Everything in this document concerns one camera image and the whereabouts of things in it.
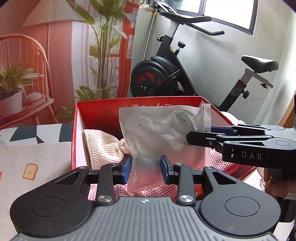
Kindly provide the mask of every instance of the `exercise bike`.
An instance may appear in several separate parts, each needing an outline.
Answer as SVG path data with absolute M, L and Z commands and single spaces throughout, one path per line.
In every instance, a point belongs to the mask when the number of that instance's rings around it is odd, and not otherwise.
M 157 37 L 157 40 L 161 42 L 157 54 L 151 57 L 150 60 L 141 61 L 133 69 L 130 84 L 133 97 L 197 96 L 198 94 L 192 82 L 177 57 L 180 49 L 183 49 L 186 45 L 179 41 L 179 48 L 174 51 L 170 46 L 173 37 L 180 24 L 185 24 L 210 36 L 223 35 L 224 31 L 209 32 L 193 24 L 212 21 L 212 18 L 209 16 L 186 18 L 179 15 L 174 8 L 160 0 L 151 0 L 149 5 L 156 9 L 161 16 L 169 18 L 171 25 L 166 35 L 159 35 Z M 252 77 L 261 81 L 261 85 L 264 88 L 273 88 L 273 85 L 259 76 L 258 73 L 278 70 L 279 65 L 276 61 L 253 56 L 242 56 L 241 59 L 254 71 L 245 70 L 242 78 L 237 81 L 223 103 L 218 107 L 220 111 L 227 111 L 240 94 L 243 94 L 245 99 L 248 97 L 250 93 L 245 91 L 245 88 Z

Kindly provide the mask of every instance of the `toast cartoon print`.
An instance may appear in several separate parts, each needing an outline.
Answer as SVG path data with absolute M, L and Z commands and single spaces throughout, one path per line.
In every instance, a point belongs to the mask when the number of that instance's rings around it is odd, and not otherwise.
M 36 164 L 29 163 L 26 165 L 26 169 L 22 177 L 29 180 L 35 180 L 37 171 L 38 166 Z

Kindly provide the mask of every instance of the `finger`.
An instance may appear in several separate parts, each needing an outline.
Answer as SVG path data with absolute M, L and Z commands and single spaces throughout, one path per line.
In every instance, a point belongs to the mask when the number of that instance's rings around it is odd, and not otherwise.
M 288 193 L 296 193 L 296 180 L 289 180 Z
M 277 197 L 275 195 L 272 195 L 271 193 L 271 189 L 272 189 L 273 184 L 271 183 L 271 181 L 269 180 L 268 182 L 264 183 L 264 191 L 266 193 L 268 193 L 269 195 L 273 196 L 275 199 L 277 199 Z
M 259 175 L 263 178 L 264 177 L 264 168 L 263 167 L 257 167 L 257 172 Z
M 289 191 L 289 181 L 281 181 L 278 183 L 275 183 L 271 187 L 271 193 L 278 197 L 285 197 L 287 196 Z
M 264 175 L 263 175 L 264 176 L 264 182 L 268 182 L 269 179 L 270 179 L 270 172 L 269 172 L 268 168 L 264 168 L 263 173 L 264 173 Z

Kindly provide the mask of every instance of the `plastic bag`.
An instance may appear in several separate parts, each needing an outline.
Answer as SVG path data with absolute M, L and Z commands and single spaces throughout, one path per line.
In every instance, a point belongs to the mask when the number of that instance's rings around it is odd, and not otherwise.
M 202 170 L 211 165 L 210 148 L 191 146 L 189 131 L 210 131 L 211 106 L 126 107 L 119 109 L 123 136 L 133 155 L 128 192 L 138 192 L 164 184 L 160 158 Z

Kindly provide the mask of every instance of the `silver rivet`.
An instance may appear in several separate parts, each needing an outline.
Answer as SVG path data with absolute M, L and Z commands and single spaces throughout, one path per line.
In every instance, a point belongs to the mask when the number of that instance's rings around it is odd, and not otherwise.
M 112 198 L 110 196 L 108 196 L 108 195 L 102 195 L 102 196 L 98 197 L 98 201 L 99 202 L 104 202 L 104 203 L 111 202 Z
M 181 197 L 179 197 L 179 200 L 181 202 L 192 202 L 194 199 L 192 196 L 189 195 L 182 195 Z

